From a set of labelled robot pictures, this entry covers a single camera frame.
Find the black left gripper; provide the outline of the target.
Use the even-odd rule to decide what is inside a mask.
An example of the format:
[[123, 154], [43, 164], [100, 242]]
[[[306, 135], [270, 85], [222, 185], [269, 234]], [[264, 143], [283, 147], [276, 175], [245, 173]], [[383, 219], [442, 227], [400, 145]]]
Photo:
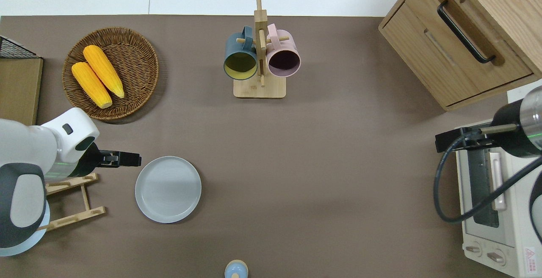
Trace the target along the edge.
[[140, 154], [127, 151], [111, 151], [99, 149], [96, 143], [91, 143], [74, 168], [74, 177], [87, 176], [95, 168], [140, 167]]

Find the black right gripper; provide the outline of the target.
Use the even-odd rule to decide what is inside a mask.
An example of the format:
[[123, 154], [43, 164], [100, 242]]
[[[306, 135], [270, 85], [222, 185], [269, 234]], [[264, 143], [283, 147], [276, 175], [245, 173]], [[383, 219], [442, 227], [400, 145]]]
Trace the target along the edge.
[[[526, 134], [523, 130], [521, 122], [521, 106], [523, 99], [509, 103], [501, 107], [494, 114], [490, 127], [503, 127], [506, 125], [514, 125], [514, 129], [510, 131], [501, 131], [495, 133], [482, 134], [485, 128], [478, 128], [478, 134], [473, 138], [466, 139], [463, 145], [467, 150], [489, 149], [492, 147], [502, 148], [507, 153], [518, 157], [526, 157]], [[450, 145], [465, 132], [465, 127], [455, 128], [435, 135], [435, 149], [437, 153], [444, 152]]]

